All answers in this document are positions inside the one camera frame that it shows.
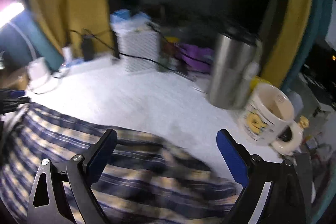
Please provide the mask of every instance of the mug rim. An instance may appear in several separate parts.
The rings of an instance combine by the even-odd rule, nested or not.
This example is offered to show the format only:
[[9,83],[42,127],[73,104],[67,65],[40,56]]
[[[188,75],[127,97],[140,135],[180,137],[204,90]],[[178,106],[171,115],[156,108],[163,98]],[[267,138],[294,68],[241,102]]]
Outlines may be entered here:
[[289,102],[290,102],[290,105],[291,105],[291,108],[292,108],[292,116],[294,116],[294,107],[293,107],[293,104],[292,104],[292,102],[289,100],[289,98],[286,96],[286,94],[285,93],[283,93],[279,88],[277,88],[276,86],[274,86],[274,85],[272,85],[272,84],[270,84],[270,83],[259,83],[256,87],[255,87],[255,90],[256,90],[256,95],[257,95],[257,97],[258,97],[258,100],[259,100],[259,102],[260,102],[260,104],[270,113],[270,114],[272,114],[275,118],[277,118],[278,120],[280,120],[280,121],[282,121],[282,122],[291,122],[292,120],[294,120],[294,118],[295,117],[291,117],[291,118],[289,118],[289,119],[287,119],[287,120],[284,120],[284,119],[281,119],[281,118],[279,118],[278,116],[276,116],[276,115],[274,115],[265,105],[264,105],[264,103],[263,103],[263,101],[261,100],[261,98],[260,98],[260,96],[259,96],[259,94],[258,94],[258,88],[259,87],[261,87],[261,86],[271,86],[272,88],[275,88],[275,89],[277,89],[278,91],[280,91],[280,93],[281,93],[281,95],[283,96],[283,97],[285,97]]

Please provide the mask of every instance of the plaid cloth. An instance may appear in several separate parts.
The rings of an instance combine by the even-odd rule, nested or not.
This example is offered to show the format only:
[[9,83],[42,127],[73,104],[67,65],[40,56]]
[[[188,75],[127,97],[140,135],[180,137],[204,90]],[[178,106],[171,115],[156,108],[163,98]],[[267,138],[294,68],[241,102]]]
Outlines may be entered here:
[[[96,143],[107,128],[117,132],[118,144],[91,189],[111,223],[220,223],[236,201],[233,182],[216,177],[161,137],[88,123],[30,103],[1,157],[0,197],[19,223],[26,222],[41,160],[69,160]],[[69,184],[64,188],[77,223],[84,223]]]

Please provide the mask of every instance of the table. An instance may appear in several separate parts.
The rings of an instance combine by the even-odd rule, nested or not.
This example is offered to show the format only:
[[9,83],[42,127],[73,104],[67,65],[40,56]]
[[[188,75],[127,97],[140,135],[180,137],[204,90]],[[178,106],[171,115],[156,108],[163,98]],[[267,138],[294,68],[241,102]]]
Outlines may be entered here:
[[[256,146],[246,140],[233,112],[214,107],[204,93],[193,88],[190,80],[174,73],[154,70],[126,73],[122,62],[112,64],[111,57],[105,56],[71,68],[68,76],[51,79],[43,88],[51,89],[58,81],[61,82],[53,91],[41,95],[27,92],[27,96],[88,122],[164,137],[205,162],[220,177],[233,180],[216,145],[216,134],[223,128],[250,154],[258,154],[266,161],[282,162],[270,147]],[[250,223],[258,220],[269,186],[264,187]]]

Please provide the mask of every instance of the silver bolt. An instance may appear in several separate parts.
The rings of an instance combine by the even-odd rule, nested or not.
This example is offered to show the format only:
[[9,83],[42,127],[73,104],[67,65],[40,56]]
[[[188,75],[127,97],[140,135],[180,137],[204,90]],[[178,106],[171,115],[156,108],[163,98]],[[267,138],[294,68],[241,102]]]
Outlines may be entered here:
[[83,157],[82,155],[77,154],[77,155],[74,155],[73,160],[74,161],[80,161],[82,159],[82,157]]
[[257,154],[253,154],[253,155],[251,156],[251,158],[252,158],[252,160],[254,160],[254,161],[261,161],[261,157],[260,157],[259,155],[257,155]]
[[291,166],[293,165],[293,163],[291,162],[291,160],[285,160],[285,165]]
[[44,159],[41,161],[42,165],[47,165],[49,163],[49,159]]

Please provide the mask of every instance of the mug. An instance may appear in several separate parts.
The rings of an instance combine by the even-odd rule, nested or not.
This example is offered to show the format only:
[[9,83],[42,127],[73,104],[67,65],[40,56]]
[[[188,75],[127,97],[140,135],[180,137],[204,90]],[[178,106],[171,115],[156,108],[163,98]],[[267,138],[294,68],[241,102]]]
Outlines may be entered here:
[[[254,89],[239,117],[239,127],[260,146],[271,144],[283,155],[291,155],[303,139],[303,127],[294,120],[294,108],[288,97],[275,86],[260,83]],[[277,139],[290,127],[292,138],[288,142]]]

